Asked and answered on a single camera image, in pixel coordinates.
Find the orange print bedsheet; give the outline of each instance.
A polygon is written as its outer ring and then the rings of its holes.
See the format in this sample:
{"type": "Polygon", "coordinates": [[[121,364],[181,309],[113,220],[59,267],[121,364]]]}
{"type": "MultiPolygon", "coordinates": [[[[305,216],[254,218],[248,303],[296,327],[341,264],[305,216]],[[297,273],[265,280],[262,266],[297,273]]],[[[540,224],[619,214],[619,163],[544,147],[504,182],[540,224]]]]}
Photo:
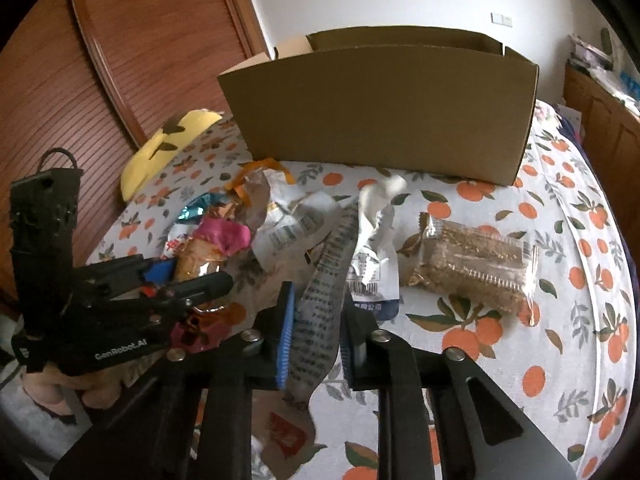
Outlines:
{"type": "MultiPolygon", "coordinates": [[[[401,276],[410,270],[406,248],[417,236],[423,211],[540,246],[533,320],[525,313],[501,316],[455,296],[403,287],[400,313],[383,327],[426,350],[465,349],[566,456],[578,478],[588,478],[619,439],[626,420],[636,368],[636,317],[628,266],[606,198],[578,150],[559,135],[558,124],[554,110],[537,102],[511,187],[387,168],[283,164],[300,186],[324,189],[339,203],[377,179],[404,177],[408,189],[393,201],[401,276]]],[[[91,262],[160,255],[182,206],[220,188],[239,164],[251,160],[231,117],[184,152],[134,197],[91,262]]],[[[257,303],[260,274],[257,262],[249,262],[242,276],[235,276],[245,290],[240,303],[246,312],[236,332],[250,326],[265,307],[257,303]]],[[[271,432],[272,439],[284,432],[300,444],[271,449],[305,453],[298,457],[302,466],[296,480],[372,480],[378,460],[377,409],[375,393],[349,390],[338,359],[311,398],[314,428],[274,413],[255,413],[254,418],[265,421],[262,433],[271,432]]],[[[433,428],[431,433],[439,462],[433,428]]],[[[265,462],[270,460],[262,460],[256,448],[254,479],[273,478],[265,462]]]]}

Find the metal screw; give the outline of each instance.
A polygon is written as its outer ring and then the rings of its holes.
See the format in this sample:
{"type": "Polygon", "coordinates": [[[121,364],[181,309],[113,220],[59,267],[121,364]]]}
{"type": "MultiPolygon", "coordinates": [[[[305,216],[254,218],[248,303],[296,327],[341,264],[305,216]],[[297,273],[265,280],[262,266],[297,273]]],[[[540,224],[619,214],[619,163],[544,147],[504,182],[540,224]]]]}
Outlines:
{"type": "Polygon", "coordinates": [[[248,343],[255,343],[256,341],[260,341],[260,339],[262,339],[262,334],[259,330],[250,328],[249,330],[243,330],[240,333],[240,337],[248,343]]]}
{"type": "Polygon", "coordinates": [[[444,353],[452,361],[462,361],[465,358],[465,353],[456,346],[450,346],[444,353]]]}
{"type": "Polygon", "coordinates": [[[371,332],[371,338],[376,343],[388,343],[389,341],[391,341],[391,334],[386,330],[382,330],[381,328],[379,328],[371,332]]]}
{"type": "Polygon", "coordinates": [[[171,348],[166,353],[166,358],[169,361],[177,363],[178,361],[182,361],[187,356],[187,352],[184,348],[171,348]]]}

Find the wooden wardrobe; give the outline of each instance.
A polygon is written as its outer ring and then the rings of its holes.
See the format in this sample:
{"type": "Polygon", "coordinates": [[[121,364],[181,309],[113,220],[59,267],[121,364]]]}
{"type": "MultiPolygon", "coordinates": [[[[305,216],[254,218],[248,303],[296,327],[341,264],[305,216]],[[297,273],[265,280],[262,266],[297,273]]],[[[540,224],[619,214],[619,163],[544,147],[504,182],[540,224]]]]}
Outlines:
{"type": "MultiPolygon", "coordinates": [[[[126,161],[165,120],[227,110],[216,76],[265,49],[250,0],[39,0],[0,52],[0,295],[15,298],[9,190],[61,146],[84,169],[81,265],[125,204],[126,161]]],[[[65,159],[50,158],[51,165],[65,159]]]]}

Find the yellow pillow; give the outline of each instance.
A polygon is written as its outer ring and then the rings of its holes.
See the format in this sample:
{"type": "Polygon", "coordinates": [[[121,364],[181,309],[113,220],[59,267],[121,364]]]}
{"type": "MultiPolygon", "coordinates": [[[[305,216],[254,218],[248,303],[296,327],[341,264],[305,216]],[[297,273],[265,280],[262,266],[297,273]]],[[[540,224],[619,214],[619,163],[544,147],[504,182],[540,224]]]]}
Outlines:
{"type": "Polygon", "coordinates": [[[220,117],[209,110],[192,110],[171,117],[131,157],[120,177],[122,198],[128,202],[149,180],[160,173],[180,151],[220,117]]]}

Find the open cardboard box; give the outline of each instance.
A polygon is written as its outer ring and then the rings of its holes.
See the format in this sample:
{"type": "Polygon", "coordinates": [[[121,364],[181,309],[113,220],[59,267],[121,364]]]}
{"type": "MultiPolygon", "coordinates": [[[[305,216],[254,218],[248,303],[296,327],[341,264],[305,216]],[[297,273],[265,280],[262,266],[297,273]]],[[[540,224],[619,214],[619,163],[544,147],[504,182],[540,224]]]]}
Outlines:
{"type": "Polygon", "coordinates": [[[484,34],[353,27],[284,41],[218,80],[256,159],[426,171],[505,186],[538,66],[484,34]]]}

